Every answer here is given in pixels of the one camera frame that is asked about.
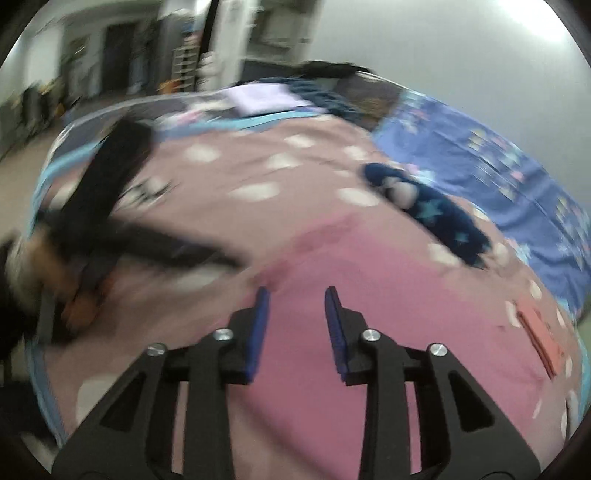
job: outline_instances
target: black object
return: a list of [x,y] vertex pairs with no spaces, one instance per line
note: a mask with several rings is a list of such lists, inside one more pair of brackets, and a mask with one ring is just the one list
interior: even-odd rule
[[[219,8],[220,0],[211,0],[209,9],[207,10],[207,16],[205,17],[205,23],[203,24],[203,32],[201,33],[201,41],[199,42],[199,52],[197,54],[198,63],[201,64],[203,56],[209,52],[209,47],[212,42],[213,27],[216,23],[217,9]],[[199,74],[195,75],[193,83],[193,89],[197,90],[197,85],[201,77]]]
[[29,382],[4,382],[0,388],[0,413],[11,434],[30,433],[44,442],[55,444]]
[[0,465],[2,480],[52,480],[18,435],[12,431],[7,416],[0,410]]
[[[154,344],[117,380],[58,454],[58,480],[233,480],[226,385],[254,379],[269,294],[227,329],[166,351]],[[189,382],[183,474],[171,471],[179,382]]]
[[359,67],[352,63],[331,63],[323,60],[313,60],[298,66],[294,75],[304,79],[344,79],[354,75],[355,72],[371,73],[370,69]]
[[51,122],[51,93],[45,92],[40,95],[39,106],[41,110],[41,121],[44,126]]
[[136,23],[110,25],[106,29],[102,54],[102,92],[126,92]]
[[5,273],[8,255],[15,238],[10,236],[0,245],[0,360],[6,361],[23,334],[35,332],[36,320],[20,308]]
[[[347,385],[367,384],[360,480],[531,480],[540,464],[519,432],[440,344],[426,352],[368,329],[325,296],[335,363]],[[423,470],[411,475],[405,382],[417,396]]]
[[[66,261],[82,263],[80,291],[99,294],[100,286],[123,255],[169,268],[189,269],[205,263],[236,269],[243,266],[242,260],[213,245],[111,217],[123,189],[150,156],[152,135],[149,124],[137,120],[133,111],[128,112],[103,140],[62,209],[39,210],[37,221],[49,227],[52,244],[60,255]],[[49,311],[53,317],[54,341],[71,339],[59,322],[62,308],[55,304],[41,310],[41,314]]]

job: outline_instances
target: bed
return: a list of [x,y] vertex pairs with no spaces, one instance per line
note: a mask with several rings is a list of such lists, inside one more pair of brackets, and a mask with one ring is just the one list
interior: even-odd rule
[[[116,215],[216,238],[246,253],[250,264],[238,275],[122,265],[88,331],[67,346],[28,345],[31,381],[59,443],[147,345],[197,341],[266,285],[271,320],[259,374],[250,387],[229,393],[237,477],[356,478],[365,394],[340,384],[320,321],[324,289],[335,285],[347,305],[399,343],[418,349],[445,343],[547,466],[576,429],[588,394],[586,350],[571,321],[578,304],[557,298],[544,270],[522,261],[522,243],[507,238],[494,210],[470,192],[446,190],[436,166],[420,163],[430,157],[419,158],[419,143],[410,142],[427,122],[418,105],[424,98],[403,94],[393,115],[380,114],[385,119],[373,139],[317,111],[239,118],[217,94],[139,100],[147,116],[160,118],[160,144],[134,183],[170,188],[149,200],[123,197]],[[397,96],[388,101],[396,104]],[[100,133],[131,105],[76,120],[63,132],[41,175],[32,218],[42,204],[63,203]],[[464,264],[369,190],[359,170],[371,162],[396,162],[452,195],[490,239],[493,263]],[[517,319],[514,301],[524,297],[536,303],[566,353],[553,380]],[[410,415],[416,418],[412,405]],[[412,429],[414,471],[419,444]],[[181,470],[178,459],[175,468]]]

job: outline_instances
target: star pattern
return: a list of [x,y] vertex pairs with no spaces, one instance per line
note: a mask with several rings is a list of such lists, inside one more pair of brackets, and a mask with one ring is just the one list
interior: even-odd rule
[[425,225],[433,225],[438,216],[443,212],[439,209],[441,200],[429,200],[428,202],[419,202],[418,207],[421,211],[417,215],[417,220],[422,220]]
[[531,258],[531,249],[530,246],[527,244],[518,244],[515,246],[515,255],[519,258],[524,264],[530,264]]
[[513,164],[519,164],[519,157],[514,152],[505,153],[505,157],[501,159],[501,163],[507,167]]

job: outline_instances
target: doorway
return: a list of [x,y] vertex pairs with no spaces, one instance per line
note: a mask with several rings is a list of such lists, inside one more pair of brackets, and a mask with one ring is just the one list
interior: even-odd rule
[[136,25],[124,23],[107,28],[103,48],[102,93],[127,91]]

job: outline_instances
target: white wall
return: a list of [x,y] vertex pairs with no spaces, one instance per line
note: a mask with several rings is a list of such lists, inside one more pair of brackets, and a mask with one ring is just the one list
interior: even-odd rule
[[20,36],[0,67],[0,103],[22,92],[28,38]]
[[310,60],[370,67],[466,112],[591,209],[591,68],[543,0],[322,1]]
[[189,10],[191,12],[195,9],[195,0],[164,0],[164,2],[160,5],[160,12],[158,12],[158,17],[163,18],[171,13],[176,12],[177,10]]
[[[52,18],[59,20],[68,15],[94,7],[104,7],[113,4],[125,4],[128,1],[142,0],[49,0],[33,17],[30,27],[34,30],[40,29]],[[145,0],[147,4],[153,4],[154,0]]]
[[258,5],[259,0],[220,1],[210,47],[222,69],[215,87],[229,86],[240,79]]
[[33,83],[45,84],[59,76],[63,35],[63,24],[56,22],[31,39],[25,57],[23,88]]

